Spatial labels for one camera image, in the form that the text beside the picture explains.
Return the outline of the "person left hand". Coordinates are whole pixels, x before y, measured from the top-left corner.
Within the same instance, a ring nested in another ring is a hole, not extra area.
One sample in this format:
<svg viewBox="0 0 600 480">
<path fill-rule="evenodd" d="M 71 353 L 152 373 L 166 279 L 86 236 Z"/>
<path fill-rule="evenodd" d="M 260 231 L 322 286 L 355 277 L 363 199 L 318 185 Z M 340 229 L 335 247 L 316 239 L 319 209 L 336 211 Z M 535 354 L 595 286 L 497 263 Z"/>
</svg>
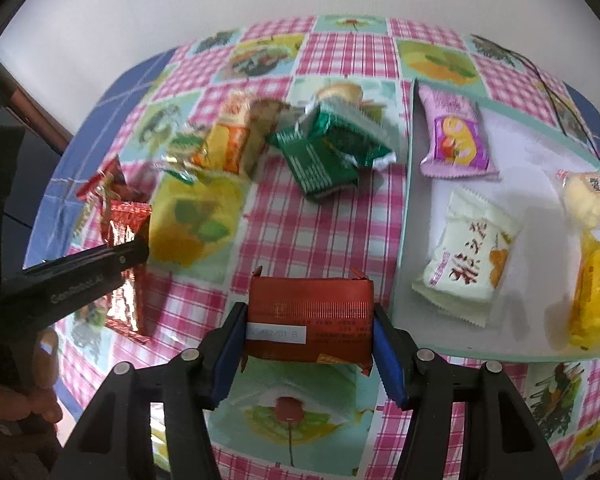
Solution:
<svg viewBox="0 0 600 480">
<path fill-rule="evenodd" d="M 58 336 L 52 328 L 42 330 L 35 338 L 31 374 L 33 384 L 24 386 L 12 352 L 0 344 L 0 420 L 18 422 L 35 414 L 55 427 L 64 414 L 54 390 L 58 378 Z"/>
</svg>

